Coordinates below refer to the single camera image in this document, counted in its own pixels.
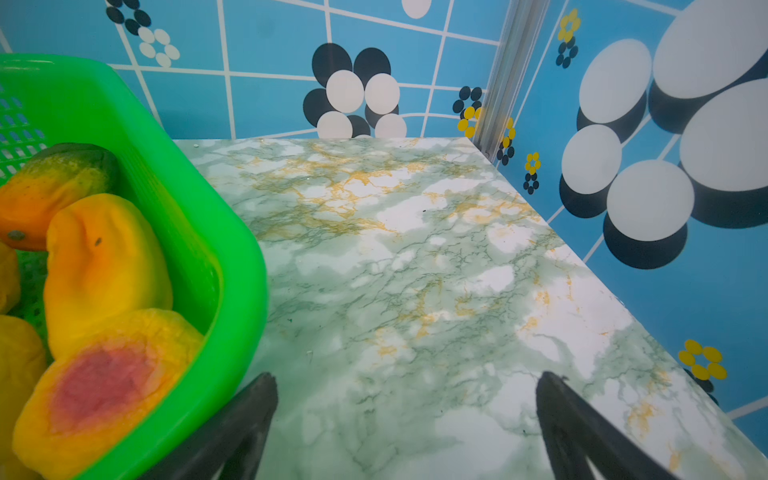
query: wall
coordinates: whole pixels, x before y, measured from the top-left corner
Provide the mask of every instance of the wall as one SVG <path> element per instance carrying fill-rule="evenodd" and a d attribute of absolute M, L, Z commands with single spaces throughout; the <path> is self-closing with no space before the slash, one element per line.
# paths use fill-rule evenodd
<path fill-rule="evenodd" d="M 554 0 L 497 165 L 768 452 L 765 18 Z"/>
<path fill-rule="evenodd" d="M 482 105 L 509 4 L 24 0 L 0 2 L 0 43 L 111 65 L 173 138 L 469 136 L 454 104 Z"/>

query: tabletop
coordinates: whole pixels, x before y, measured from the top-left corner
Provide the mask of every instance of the tabletop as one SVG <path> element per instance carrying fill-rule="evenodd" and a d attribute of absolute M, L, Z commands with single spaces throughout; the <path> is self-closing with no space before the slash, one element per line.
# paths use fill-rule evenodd
<path fill-rule="evenodd" d="M 253 231 L 258 478 L 553 478 L 550 370 L 680 478 L 768 461 L 465 139 L 178 141 Z"/>

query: ripe mango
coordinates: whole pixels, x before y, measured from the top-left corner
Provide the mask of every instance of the ripe mango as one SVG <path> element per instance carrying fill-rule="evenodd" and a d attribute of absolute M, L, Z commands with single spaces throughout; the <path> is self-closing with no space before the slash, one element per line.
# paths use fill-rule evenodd
<path fill-rule="evenodd" d="M 22 319 L 0 315 L 0 472 L 8 480 L 34 478 L 13 455 L 11 438 L 45 367 L 43 342 L 35 329 Z"/>
<path fill-rule="evenodd" d="M 170 310 L 174 296 L 165 258 L 141 212 L 124 198 L 98 194 L 56 214 L 48 230 L 43 300 L 55 359 L 106 318 Z"/>
<path fill-rule="evenodd" d="M 39 151 L 0 187 L 0 241 L 17 250 L 45 250 L 45 233 L 62 208 L 111 191 L 118 159 L 90 144 L 57 144 Z"/>
<path fill-rule="evenodd" d="M 21 274 L 16 250 L 0 243 L 0 315 L 5 315 L 22 297 Z"/>
<path fill-rule="evenodd" d="M 75 477 L 154 410 L 202 343 L 169 310 L 108 319 L 42 376 L 16 422 L 13 451 L 48 480 Z"/>

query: green plastic basket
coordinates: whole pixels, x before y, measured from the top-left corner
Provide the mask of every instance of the green plastic basket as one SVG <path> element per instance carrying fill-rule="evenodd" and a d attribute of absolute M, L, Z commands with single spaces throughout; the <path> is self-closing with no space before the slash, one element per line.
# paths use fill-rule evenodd
<path fill-rule="evenodd" d="M 0 184 L 36 151 L 101 145 L 120 161 L 117 193 L 152 224 L 174 285 L 174 310 L 206 335 L 173 392 L 80 480 L 136 478 L 232 396 L 267 312 L 266 267 L 253 234 L 107 65 L 55 55 L 0 55 Z M 9 314 L 45 335 L 45 253 L 22 253 L 22 301 Z"/>

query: white circle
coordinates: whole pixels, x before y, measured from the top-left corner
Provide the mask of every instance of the white circle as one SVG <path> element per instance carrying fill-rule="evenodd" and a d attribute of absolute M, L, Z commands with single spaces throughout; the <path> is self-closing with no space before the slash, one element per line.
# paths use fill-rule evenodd
<path fill-rule="evenodd" d="M 375 74 L 366 85 L 366 103 L 374 113 L 386 115 L 400 102 L 400 87 L 392 75 Z"/>
<path fill-rule="evenodd" d="M 165 54 L 168 55 L 168 58 L 171 60 L 178 60 L 181 57 L 179 49 L 173 45 L 165 45 Z"/>
<path fill-rule="evenodd" d="M 152 43 L 154 41 L 154 35 L 152 34 L 152 31 L 147 27 L 139 27 L 138 34 L 139 38 L 147 43 Z"/>
<path fill-rule="evenodd" d="M 328 78 L 326 95 L 336 110 L 351 114 L 362 105 L 365 89 L 357 75 L 349 70 L 339 70 Z"/>
<path fill-rule="evenodd" d="M 154 31 L 154 37 L 163 45 L 168 45 L 170 43 L 170 35 L 162 28 L 158 28 Z"/>
<path fill-rule="evenodd" d="M 317 121 L 320 138 L 352 138 L 352 122 L 340 111 L 328 111 Z"/>
<path fill-rule="evenodd" d="M 387 114 L 376 122 L 374 135 L 376 138 L 405 138 L 408 135 L 408 125 L 400 115 Z"/>
<path fill-rule="evenodd" d="M 155 51 L 154 47 L 152 45 L 149 45 L 147 42 L 143 41 L 139 44 L 139 51 L 144 54 L 145 57 L 154 58 Z"/>
<path fill-rule="evenodd" d="M 645 160 L 623 170 L 608 190 L 608 215 L 624 235 L 653 242 L 685 225 L 694 211 L 694 186 L 679 167 Z"/>
<path fill-rule="evenodd" d="M 729 192 L 768 186 L 768 80 L 729 88 L 708 101 L 685 127 L 680 161 L 709 188 Z"/>
<path fill-rule="evenodd" d="M 768 50 L 766 0 L 696 0 L 670 24 L 654 56 L 664 93 L 697 98 L 733 83 Z"/>
<path fill-rule="evenodd" d="M 623 117 L 645 93 L 650 70 L 650 52 L 641 42 L 625 38 L 608 45 L 581 79 L 581 111 L 597 124 Z"/>
<path fill-rule="evenodd" d="M 410 18 L 421 18 L 427 15 L 432 0 L 402 0 L 402 9 Z"/>
<path fill-rule="evenodd" d="M 563 178 L 576 193 L 595 194 L 607 187 L 621 167 L 621 142 L 605 125 L 589 125 L 563 151 Z"/>
<path fill-rule="evenodd" d="M 170 67 L 170 58 L 168 58 L 168 55 L 166 55 L 165 53 L 158 53 L 157 57 L 155 57 L 154 59 L 157 60 L 157 63 L 161 67 L 165 67 L 165 68 Z"/>

